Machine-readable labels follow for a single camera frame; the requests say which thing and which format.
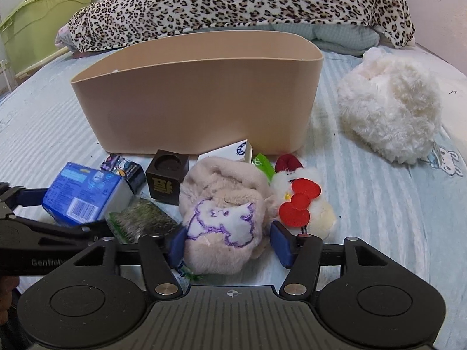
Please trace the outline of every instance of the gold chinese character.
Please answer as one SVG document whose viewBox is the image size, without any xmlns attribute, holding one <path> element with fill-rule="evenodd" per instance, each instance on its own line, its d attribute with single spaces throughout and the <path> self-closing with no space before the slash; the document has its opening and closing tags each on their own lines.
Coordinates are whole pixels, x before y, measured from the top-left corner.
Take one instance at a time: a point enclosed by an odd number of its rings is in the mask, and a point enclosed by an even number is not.
<svg viewBox="0 0 467 350">
<path fill-rule="evenodd" d="M 157 192 L 171 194 L 173 192 L 172 182 L 160 178 L 152 178 L 154 182 L 154 190 Z"/>
</svg>

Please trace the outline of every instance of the leopard print pattern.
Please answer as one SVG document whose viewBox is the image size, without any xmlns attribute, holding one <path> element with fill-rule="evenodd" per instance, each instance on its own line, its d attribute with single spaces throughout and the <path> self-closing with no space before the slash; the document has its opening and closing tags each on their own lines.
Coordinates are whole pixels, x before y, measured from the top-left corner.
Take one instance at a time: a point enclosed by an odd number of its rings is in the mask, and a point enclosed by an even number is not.
<svg viewBox="0 0 467 350">
<path fill-rule="evenodd" d="M 122 48 L 207 27 L 278 23 L 373 27 L 394 47 L 415 33 L 406 0 L 100 0 L 69 21 L 81 52 Z"/>
</svg>

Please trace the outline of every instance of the beige storage bin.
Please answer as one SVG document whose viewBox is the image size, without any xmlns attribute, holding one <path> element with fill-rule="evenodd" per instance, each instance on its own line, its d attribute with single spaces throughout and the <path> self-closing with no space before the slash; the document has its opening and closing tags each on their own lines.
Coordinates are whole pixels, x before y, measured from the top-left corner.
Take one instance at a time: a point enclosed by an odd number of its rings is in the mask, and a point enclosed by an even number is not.
<svg viewBox="0 0 467 350">
<path fill-rule="evenodd" d="M 323 55 L 278 31 L 210 31 L 138 43 L 71 81 L 110 153 L 201 154 L 248 139 L 255 153 L 303 143 Z"/>
</svg>

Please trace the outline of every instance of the plush toy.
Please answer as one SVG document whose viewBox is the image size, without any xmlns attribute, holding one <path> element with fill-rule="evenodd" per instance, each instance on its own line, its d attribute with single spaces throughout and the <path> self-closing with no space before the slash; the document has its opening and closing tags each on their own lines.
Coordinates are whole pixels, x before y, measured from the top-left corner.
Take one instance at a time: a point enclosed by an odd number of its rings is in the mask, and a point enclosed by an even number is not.
<svg viewBox="0 0 467 350">
<path fill-rule="evenodd" d="M 269 243 L 278 203 L 266 175 L 251 163 L 206 157 L 180 185 L 188 229 L 184 261 L 195 274 L 235 274 Z"/>
<path fill-rule="evenodd" d="M 390 162 L 413 164 L 430 152 L 441 127 L 440 87 L 417 61 L 371 48 L 338 96 L 344 124 Z"/>
<path fill-rule="evenodd" d="M 279 218 L 295 235 L 308 233 L 325 239 L 336 216 L 326 201 L 316 168 L 304 168 L 292 154 L 276 162 L 271 187 L 279 203 Z"/>
</svg>

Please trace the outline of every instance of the finger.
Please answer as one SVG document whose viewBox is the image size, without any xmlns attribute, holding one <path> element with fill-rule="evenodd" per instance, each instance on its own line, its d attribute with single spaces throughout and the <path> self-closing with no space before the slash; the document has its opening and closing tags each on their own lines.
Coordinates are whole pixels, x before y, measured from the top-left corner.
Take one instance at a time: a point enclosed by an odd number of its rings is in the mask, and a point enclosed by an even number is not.
<svg viewBox="0 0 467 350">
<path fill-rule="evenodd" d="M 11 295 L 11 292 L 8 295 L 0 298 L 0 311 L 10 309 L 12 301 L 13 301 L 13 297 Z"/>
<path fill-rule="evenodd" d="M 0 312 L 0 325 L 6 324 L 8 321 L 8 311 L 4 310 Z"/>
<path fill-rule="evenodd" d="M 17 276 L 3 276 L 0 278 L 0 296 L 7 295 L 13 291 L 20 283 Z"/>
</svg>

